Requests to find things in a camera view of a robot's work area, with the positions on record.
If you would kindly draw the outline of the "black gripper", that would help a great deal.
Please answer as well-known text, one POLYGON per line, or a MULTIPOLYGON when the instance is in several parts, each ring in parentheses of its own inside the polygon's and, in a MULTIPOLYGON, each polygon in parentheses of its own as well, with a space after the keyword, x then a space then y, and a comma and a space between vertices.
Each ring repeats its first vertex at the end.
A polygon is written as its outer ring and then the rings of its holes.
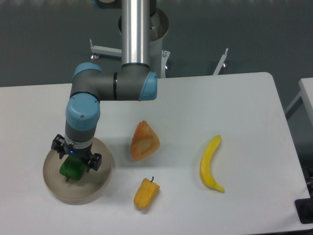
POLYGON ((64 155, 69 155, 88 163, 86 172, 91 169, 97 171, 102 163, 102 155, 91 153, 92 143, 93 138, 85 142, 76 142, 57 134, 52 141, 51 150, 59 154, 59 159, 62 159, 64 155))

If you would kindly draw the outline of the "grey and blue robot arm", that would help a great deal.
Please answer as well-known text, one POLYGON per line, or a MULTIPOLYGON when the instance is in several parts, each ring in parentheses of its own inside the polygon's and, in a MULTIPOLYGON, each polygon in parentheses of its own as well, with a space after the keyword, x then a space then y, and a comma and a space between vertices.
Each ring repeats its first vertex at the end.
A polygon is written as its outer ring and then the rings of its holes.
POLYGON ((157 74, 150 66, 150 17, 157 11, 156 1, 123 0, 121 9, 121 72, 105 74, 93 63, 76 67, 65 111, 65 135, 57 135, 51 145, 60 159, 74 157, 85 171, 98 170, 102 162, 102 155, 91 151, 100 102, 157 97, 157 74))

